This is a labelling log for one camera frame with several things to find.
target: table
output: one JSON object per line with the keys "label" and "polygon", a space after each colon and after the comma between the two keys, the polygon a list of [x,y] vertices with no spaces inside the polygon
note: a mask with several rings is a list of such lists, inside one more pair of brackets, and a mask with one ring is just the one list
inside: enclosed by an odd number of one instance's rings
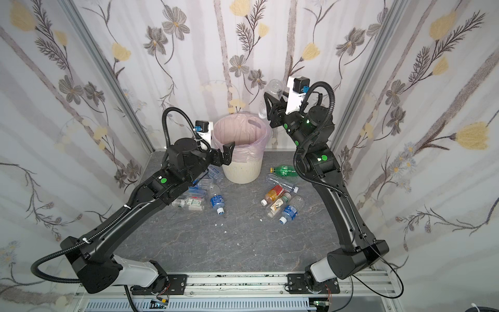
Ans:
{"label": "table", "polygon": [[[154,152],[142,180],[160,168],[163,152]],[[224,178],[219,184],[225,214],[209,208],[189,212],[167,206],[116,249],[137,261],[156,260],[167,272],[304,271],[339,248],[338,234],[312,185],[296,177],[305,208],[285,225],[266,215],[260,200],[272,188],[265,182],[271,166],[292,164],[293,152],[265,152],[261,173],[248,184]]]}

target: green plastic bottle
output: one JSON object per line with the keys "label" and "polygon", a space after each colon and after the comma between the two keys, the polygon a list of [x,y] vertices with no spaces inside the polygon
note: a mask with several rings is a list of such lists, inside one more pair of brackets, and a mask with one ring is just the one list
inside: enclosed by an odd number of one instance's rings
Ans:
{"label": "green plastic bottle", "polygon": [[298,174],[294,170],[293,166],[280,165],[278,167],[271,167],[271,173],[275,173],[281,177],[297,177]]}

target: floral wallpaper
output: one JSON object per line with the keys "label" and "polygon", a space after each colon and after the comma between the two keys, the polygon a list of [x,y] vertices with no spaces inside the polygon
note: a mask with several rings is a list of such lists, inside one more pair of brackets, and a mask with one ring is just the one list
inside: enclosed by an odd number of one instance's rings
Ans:
{"label": "floral wallpaper", "polygon": [[[149,153],[57,2],[0,7],[0,310],[65,311],[76,285],[31,263],[121,207]],[[65,258],[42,269],[75,276]]]}
{"label": "floral wallpaper", "polygon": [[334,149],[406,311],[499,306],[498,12],[410,1]]}
{"label": "floral wallpaper", "polygon": [[[334,86],[338,123],[391,1],[76,0],[156,148],[168,106],[192,120],[257,113],[272,79],[304,75]],[[169,115],[174,140],[190,135]],[[267,146],[295,149],[282,129]]]}

